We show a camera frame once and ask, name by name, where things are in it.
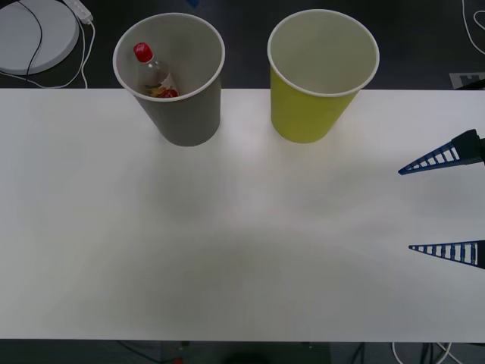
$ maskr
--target gray paper cup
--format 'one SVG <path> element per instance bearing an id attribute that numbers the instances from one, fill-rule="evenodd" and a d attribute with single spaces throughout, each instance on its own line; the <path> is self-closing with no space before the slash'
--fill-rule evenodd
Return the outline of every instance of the gray paper cup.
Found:
<path id="1" fill-rule="evenodd" d="M 148 43 L 170 66 L 179 97 L 158 99 L 140 93 L 133 53 L 139 42 Z M 167 140 L 197 146 L 219 127 L 224 58 L 224 42 L 212 25 L 193 15 L 169 13 L 133 25 L 114 49 L 113 68 L 121 86 L 135 96 Z"/>

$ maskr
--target red bottle cap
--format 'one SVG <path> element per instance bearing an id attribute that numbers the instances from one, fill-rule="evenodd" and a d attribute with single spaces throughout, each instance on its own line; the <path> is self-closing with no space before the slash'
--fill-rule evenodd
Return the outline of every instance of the red bottle cap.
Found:
<path id="1" fill-rule="evenodd" d="M 152 50 L 146 43 L 138 43 L 135 45 L 135 48 L 133 48 L 133 51 L 135 52 L 136 58 L 142 63 L 150 61 L 153 57 Z"/>

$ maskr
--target white cable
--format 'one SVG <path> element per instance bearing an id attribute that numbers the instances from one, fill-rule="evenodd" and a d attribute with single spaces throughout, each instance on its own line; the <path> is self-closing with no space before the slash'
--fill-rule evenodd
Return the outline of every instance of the white cable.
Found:
<path id="1" fill-rule="evenodd" d="M 83 76 L 83 80 L 84 80 L 84 88 L 85 89 L 88 88 L 88 82 L 86 80 L 86 76 L 84 75 L 84 65 L 86 64 L 88 57 L 91 54 L 92 44 L 94 43 L 95 27 L 94 27 L 94 24 L 92 22 L 89 22 L 89 25 L 91 25 L 91 27 L 92 27 L 92 38 L 91 38 L 91 43 L 89 44 L 88 53 L 87 53 L 86 57 L 84 57 L 84 52 L 86 51 L 86 36 L 84 34 L 83 25 L 79 21 L 79 18 L 77 16 L 74 16 L 74 17 L 76 18 L 77 23 L 79 24 L 79 27 L 81 29 L 81 33 L 83 34 L 83 54 L 81 56 L 81 64 L 80 64 L 79 69 L 77 70 L 76 74 L 74 75 L 74 77 L 68 83 L 66 83 L 65 85 L 62 85 L 62 86 L 43 86 L 43 85 L 41 85 L 41 84 L 39 84 L 35 81 L 32 81 L 32 80 L 27 80 L 27 82 L 30 82 L 30 83 L 40 87 L 41 89 L 62 89 L 66 86 L 69 86 L 77 78 L 77 75 L 79 74 L 79 72 L 81 72 L 81 75 Z M 20 77 L 20 76 L 14 75 L 14 74 L 6 74 L 5 72 L 1 72 L 1 71 L 0 71 L 0 74 L 3 74 L 4 76 L 9 76 L 9 77 L 13 77 L 13 78 L 17 78 L 19 80 L 25 81 L 24 77 Z"/>
<path id="2" fill-rule="evenodd" d="M 475 23 L 480 28 L 485 30 L 485 27 L 482 24 L 478 23 L 477 14 L 479 13 L 485 13 L 485 11 L 484 10 L 475 11 L 475 13 L 473 14 L 473 20 L 475 20 Z M 478 45 L 475 44 L 475 42 L 471 38 L 470 30 L 468 30 L 467 18 L 465 16 L 465 0 L 462 0 L 462 15 L 463 15 L 463 23 L 465 24 L 465 29 L 467 30 L 468 38 L 470 39 L 471 44 L 473 44 L 473 47 L 475 47 L 482 55 L 485 55 L 485 52 L 482 51 L 480 48 L 478 48 Z"/>
<path id="3" fill-rule="evenodd" d="M 446 348 L 441 344 L 441 343 L 437 343 L 438 346 L 443 349 L 443 350 L 446 350 Z M 455 360 L 458 364 L 463 364 L 462 362 L 460 362 L 458 359 L 456 359 L 453 354 L 451 353 L 448 353 L 449 357 L 452 358 L 453 360 Z"/>
<path id="4" fill-rule="evenodd" d="M 444 361 L 445 361 L 445 359 L 446 359 L 446 357 L 447 357 L 448 355 L 450 355 L 450 356 L 451 356 L 451 354 L 449 354 L 449 350 L 452 348 L 452 343 L 449 343 L 449 344 L 448 344 L 448 346 L 446 347 L 446 349 L 445 349 L 445 347 L 443 347 L 441 344 L 438 344 L 438 345 L 440 345 L 440 347 L 441 347 L 443 350 L 445 350 L 445 353 L 443 354 L 443 356 L 441 356 L 441 358 L 440 358 L 440 359 L 439 359 L 439 360 L 436 362 L 436 364 L 441 364 L 442 362 L 444 362 Z M 393 348 L 393 354 L 394 354 L 394 357 L 396 358 L 397 362 L 398 362 L 399 364 L 404 364 L 404 363 L 401 361 L 401 359 L 400 359 L 400 358 L 397 356 L 397 352 L 396 352 L 396 343 L 391 343 L 391 347 Z"/>
<path id="5" fill-rule="evenodd" d="M 88 53 L 86 54 L 86 58 L 84 59 L 84 62 L 82 64 L 82 66 L 81 66 L 81 76 L 83 76 L 84 86 L 85 86 L 84 88 L 85 89 L 88 88 L 88 81 L 86 79 L 86 76 L 84 75 L 84 66 L 86 65 L 86 62 L 88 61 L 88 58 L 91 55 L 91 48 L 92 48 L 92 44 L 94 43 L 94 37 L 96 35 L 96 28 L 94 27 L 94 24 L 92 23 L 92 21 L 89 21 L 88 24 L 92 28 L 92 38 L 91 38 L 91 44 L 89 44 Z"/>

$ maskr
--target paper cup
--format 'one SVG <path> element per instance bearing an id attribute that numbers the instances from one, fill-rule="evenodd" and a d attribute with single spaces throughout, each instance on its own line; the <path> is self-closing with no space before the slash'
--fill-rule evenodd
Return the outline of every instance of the paper cup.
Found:
<path id="1" fill-rule="evenodd" d="M 158 99 L 139 89 L 133 47 L 149 44 L 171 69 L 179 97 Z M 165 138 L 179 146 L 209 140 L 221 120 L 224 42 L 207 21 L 188 14 L 159 14 L 133 25 L 119 40 L 113 68 L 121 86 L 132 93 Z"/>
<path id="2" fill-rule="evenodd" d="M 330 10 L 290 15 L 268 41 L 271 121 L 282 137 L 311 143 L 327 134 L 379 66 L 372 34 Z"/>

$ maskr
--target yellow paper cup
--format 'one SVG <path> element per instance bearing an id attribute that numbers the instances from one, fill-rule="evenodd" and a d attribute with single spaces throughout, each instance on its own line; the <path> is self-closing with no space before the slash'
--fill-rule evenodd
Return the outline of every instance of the yellow paper cup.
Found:
<path id="1" fill-rule="evenodd" d="M 282 137 L 312 143 L 327 134 L 379 66 L 379 48 L 357 20 L 330 10 L 283 19 L 268 40 L 271 121 Z"/>

